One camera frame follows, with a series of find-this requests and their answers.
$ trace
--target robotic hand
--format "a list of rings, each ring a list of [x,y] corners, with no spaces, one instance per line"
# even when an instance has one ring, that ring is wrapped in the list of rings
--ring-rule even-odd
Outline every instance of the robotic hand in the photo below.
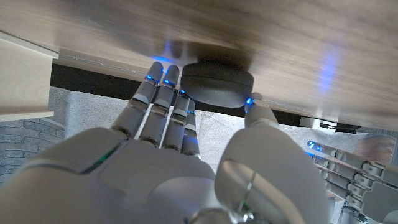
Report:
[[[367,217],[379,223],[398,223],[398,167],[366,159],[309,141],[308,146],[350,166],[308,153],[319,165],[325,187],[346,200],[347,213],[355,214],[350,223],[367,222]]]
[[[160,84],[162,75],[154,63],[111,129],[84,131],[24,164],[0,191],[1,220],[326,223],[322,178],[260,94],[247,100],[245,128],[231,138],[215,175],[200,160],[195,104],[183,90],[162,140],[178,67]]]

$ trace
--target robot finger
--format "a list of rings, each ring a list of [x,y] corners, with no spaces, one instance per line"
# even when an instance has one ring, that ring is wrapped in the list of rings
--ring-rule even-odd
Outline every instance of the robot finger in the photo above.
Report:
[[[187,123],[185,124],[184,137],[182,140],[182,153],[187,156],[195,156],[200,159],[195,116],[195,102],[190,100]]]
[[[321,144],[319,144],[317,142],[309,141],[307,143],[307,146],[310,149],[314,149],[316,151],[323,152],[326,155],[332,156],[335,159],[338,159],[340,161],[343,161],[343,162],[345,162],[345,163],[347,163],[349,165],[352,165],[352,166],[360,168],[360,169],[362,169],[363,164],[365,162],[367,162],[366,159],[364,159],[364,158],[362,158],[360,156],[357,156],[355,154],[352,154],[352,153],[349,153],[349,152],[346,152],[346,151],[342,151],[342,150],[336,149],[334,147],[321,145]]]
[[[315,156],[314,154],[309,152],[306,153],[311,157],[311,160],[314,163],[322,167],[325,167],[333,172],[336,172],[337,174],[342,175],[343,177],[346,177],[349,180],[353,180],[354,176],[359,172],[358,170],[348,167],[344,164],[339,164],[329,159],[325,159],[320,156]]]
[[[339,187],[342,187],[344,189],[347,189],[348,184],[351,183],[351,180],[343,177],[342,175],[336,174],[334,172],[328,172],[325,169],[321,170],[321,176],[322,178],[324,178],[325,180],[338,185]]]
[[[179,73],[180,70],[176,65],[171,65],[167,69],[154,105],[150,109],[148,119],[139,136],[141,141],[150,142],[155,147],[159,147]]]
[[[337,197],[346,200],[351,206],[357,208],[359,211],[362,210],[362,200],[356,195],[352,194],[351,191],[339,187],[338,185],[327,180],[325,181],[325,188]]]
[[[178,94],[163,139],[163,148],[181,152],[189,102],[190,99],[188,97],[181,94],[181,92]]]
[[[134,96],[112,124],[112,129],[121,131],[128,137],[137,133],[162,75],[163,65],[159,62],[153,63]]]

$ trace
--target wall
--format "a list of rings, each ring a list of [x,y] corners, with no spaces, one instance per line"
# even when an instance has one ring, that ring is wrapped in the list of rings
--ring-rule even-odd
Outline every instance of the wall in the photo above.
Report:
[[[0,123],[0,185],[25,161],[64,138],[64,128],[49,119]]]

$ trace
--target blue led light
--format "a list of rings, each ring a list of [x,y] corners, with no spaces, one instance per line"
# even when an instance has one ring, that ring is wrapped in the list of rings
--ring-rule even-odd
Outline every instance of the blue led light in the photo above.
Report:
[[[165,57],[152,57],[152,58],[161,62],[173,62],[173,60]]]
[[[307,145],[308,145],[308,147],[309,147],[310,149],[313,149],[313,147],[315,146],[315,143],[314,143],[313,141],[309,141],[309,142],[307,143]]]
[[[313,156],[313,154],[311,152],[305,152],[307,155],[309,156]]]

